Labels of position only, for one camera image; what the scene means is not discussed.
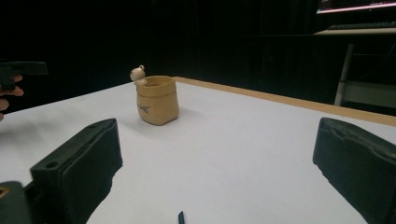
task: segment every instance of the small figurine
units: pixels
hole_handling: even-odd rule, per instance
[[[144,86],[148,82],[146,81],[146,73],[145,73],[145,66],[140,65],[138,68],[135,68],[131,72],[131,80],[134,82],[135,85]]]

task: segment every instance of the black background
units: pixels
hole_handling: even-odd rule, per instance
[[[310,36],[335,23],[393,18],[384,13],[318,16],[317,3],[1,1],[0,59],[44,61],[50,73],[24,76],[19,85],[25,95],[7,96],[5,112],[130,82],[130,71],[140,64],[148,76],[190,77],[332,104],[347,42]],[[393,82],[392,46],[375,41],[357,46],[369,56],[352,62],[352,77]],[[361,64],[372,67],[362,69]],[[386,108],[377,112],[391,113]]]

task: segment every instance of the figurine head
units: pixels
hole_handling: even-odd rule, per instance
[[[145,66],[140,65],[138,68],[135,68],[131,72],[131,80],[133,82],[136,82],[139,79],[145,78],[146,73],[145,73]]]

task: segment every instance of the wooden table edge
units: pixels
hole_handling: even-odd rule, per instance
[[[353,118],[353,119],[361,119],[366,121],[371,121],[375,123],[386,124],[390,126],[396,126],[396,117],[377,114],[373,112],[367,112],[363,110],[351,109],[346,107],[341,107],[337,105],[326,105],[322,103],[306,101],[296,98],[291,98],[287,96],[275,95],[271,93],[261,92],[261,91],[251,91],[247,89],[231,87],[226,85],[221,85],[217,83],[205,82],[197,79],[185,78],[185,77],[174,77],[177,82],[190,84],[194,86],[209,88],[218,91],[227,91],[237,94],[242,94],[246,96],[251,96],[255,98],[260,98],[263,100],[273,101],[286,105],[295,105],[302,108],[317,110],[325,113],[330,113],[338,116]]]

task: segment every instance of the white table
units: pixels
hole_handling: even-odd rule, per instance
[[[396,144],[394,123],[186,80],[177,83],[179,118],[164,126],[139,118],[132,83],[7,114],[0,123],[0,182],[25,186],[32,181],[30,167],[52,150],[89,124],[115,118],[123,166],[89,223],[176,224],[180,211],[188,224],[365,223],[312,162],[318,122],[344,120]]]

